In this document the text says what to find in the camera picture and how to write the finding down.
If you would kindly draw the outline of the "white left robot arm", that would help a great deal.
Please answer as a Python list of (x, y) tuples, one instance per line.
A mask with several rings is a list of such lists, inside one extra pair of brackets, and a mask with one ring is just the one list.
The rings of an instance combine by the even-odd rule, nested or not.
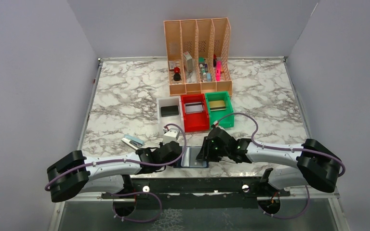
[(175, 141), (117, 157), (87, 157), (81, 150), (75, 150), (47, 168), (48, 183), (44, 189), (50, 192), (51, 201), (55, 203), (79, 193), (105, 192), (96, 180), (115, 181), (118, 176), (155, 173), (175, 164), (185, 153), (186, 147)]

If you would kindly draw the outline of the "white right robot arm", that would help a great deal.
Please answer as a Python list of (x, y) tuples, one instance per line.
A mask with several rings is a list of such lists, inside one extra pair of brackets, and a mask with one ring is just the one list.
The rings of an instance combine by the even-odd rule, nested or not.
[(337, 179), (343, 174), (341, 159), (314, 139), (303, 144), (271, 145), (252, 139), (238, 139), (221, 128), (213, 128), (204, 138), (196, 159), (219, 162), (227, 157), (236, 163), (273, 163), (273, 169), (259, 182), (259, 191), (266, 196), (294, 186), (311, 186), (325, 193), (335, 191)]

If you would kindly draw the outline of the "black card from holder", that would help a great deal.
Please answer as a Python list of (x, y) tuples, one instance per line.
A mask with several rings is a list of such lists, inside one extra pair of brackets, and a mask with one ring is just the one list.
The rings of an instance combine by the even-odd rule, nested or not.
[(180, 114), (179, 113), (179, 107), (177, 105), (170, 105), (170, 106), (160, 107), (160, 116), (161, 117), (177, 116), (179, 114)]

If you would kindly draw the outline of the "navy blue card holder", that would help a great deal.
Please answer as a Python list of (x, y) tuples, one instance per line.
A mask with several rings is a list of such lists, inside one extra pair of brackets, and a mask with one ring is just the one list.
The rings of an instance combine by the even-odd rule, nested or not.
[(206, 161), (197, 160), (197, 156), (201, 151), (201, 146), (187, 146), (185, 154), (178, 160), (174, 168), (208, 168)]

